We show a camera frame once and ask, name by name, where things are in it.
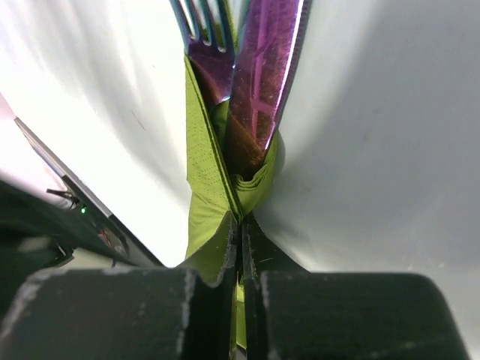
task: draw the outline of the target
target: fork tine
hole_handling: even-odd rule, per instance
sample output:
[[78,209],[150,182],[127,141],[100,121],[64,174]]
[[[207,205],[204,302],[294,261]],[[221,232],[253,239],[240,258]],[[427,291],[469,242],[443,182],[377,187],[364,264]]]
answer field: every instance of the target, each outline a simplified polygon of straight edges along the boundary
[[183,38],[183,44],[185,46],[185,52],[187,52],[188,44],[190,43],[190,39],[192,37],[192,33],[190,30],[190,26],[188,25],[187,16],[183,11],[182,4],[180,4],[180,0],[170,0],[170,4],[173,8],[173,13],[177,19],[178,27],[180,28],[181,37]]
[[194,0],[185,0],[185,2],[187,3],[187,9],[190,13],[193,31],[195,32],[196,38],[203,40],[202,22],[200,20],[200,15],[198,14],[197,7],[194,4]]
[[220,14],[221,32],[225,51],[227,53],[234,53],[232,29],[230,28],[230,13],[228,10],[229,5],[227,4],[227,0],[217,0],[217,5],[218,13]]
[[205,17],[208,39],[213,47],[218,47],[217,36],[215,34],[215,22],[209,3],[207,0],[200,0],[200,6],[202,7],[203,16]]

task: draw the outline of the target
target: green napkin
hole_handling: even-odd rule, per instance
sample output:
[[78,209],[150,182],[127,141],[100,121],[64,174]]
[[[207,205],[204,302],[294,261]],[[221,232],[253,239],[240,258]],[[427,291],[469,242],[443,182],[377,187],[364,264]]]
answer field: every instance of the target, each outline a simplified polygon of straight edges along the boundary
[[[187,98],[187,180],[192,190],[188,218],[187,257],[201,248],[217,231],[229,210],[240,223],[260,206],[272,187],[277,154],[277,135],[265,163],[250,180],[228,176],[221,152],[227,123],[228,101],[214,109],[211,117],[203,103],[194,71],[185,61]],[[237,289],[237,344],[246,347],[243,289]]]

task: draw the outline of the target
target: iridescent cutlery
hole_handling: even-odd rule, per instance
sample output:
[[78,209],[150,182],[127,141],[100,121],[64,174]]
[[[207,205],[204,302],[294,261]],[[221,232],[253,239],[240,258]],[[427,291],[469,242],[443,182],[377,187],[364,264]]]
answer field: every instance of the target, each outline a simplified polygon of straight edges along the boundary
[[225,141],[231,174],[265,160],[299,61],[311,0],[250,0],[235,60]]
[[227,0],[215,0],[220,17],[218,27],[207,0],[196,2],[199,6],[194,0],[184,0],[185,12],[180,0],[170,0],[183,37],[185,53],[191,60],[203,100],[211,112],[230,97],[235,49]]

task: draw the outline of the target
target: knife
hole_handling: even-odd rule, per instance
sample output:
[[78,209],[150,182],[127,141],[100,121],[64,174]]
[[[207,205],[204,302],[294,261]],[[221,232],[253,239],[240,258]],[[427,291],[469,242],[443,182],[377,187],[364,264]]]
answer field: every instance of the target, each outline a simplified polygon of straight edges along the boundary
[[250,0],[235,60],[225,161],[250,180],[278,128],[307,27],[311,0]]

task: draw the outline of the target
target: white curved surface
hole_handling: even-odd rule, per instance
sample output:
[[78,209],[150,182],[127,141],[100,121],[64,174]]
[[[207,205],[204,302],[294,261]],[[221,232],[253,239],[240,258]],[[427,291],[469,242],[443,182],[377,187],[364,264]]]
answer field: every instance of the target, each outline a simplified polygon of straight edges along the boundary
[[480,359],[480,2],[315,1],[268,237],[314,271],[419,272]]
[[167,266],[188,239],[182,53],[168,1],[0,1],[1,92]]
[[[474,0],[313,0],[286,150],[256,212],[308,269],[431,276],[475,359],[479,11]],[[190,190],[169,2],[0,0],[0,41],[16,114],[162,262],[179,263]]]

